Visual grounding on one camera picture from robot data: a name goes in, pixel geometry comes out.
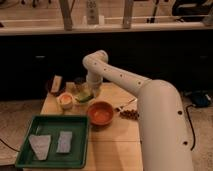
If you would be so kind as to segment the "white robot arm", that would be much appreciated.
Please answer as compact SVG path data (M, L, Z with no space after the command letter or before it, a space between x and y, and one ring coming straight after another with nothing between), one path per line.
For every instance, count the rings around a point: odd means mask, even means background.
M104 50L82 63L92 90L107 79L137 99L143 171L194 171L182 100L171 83L112 66Z

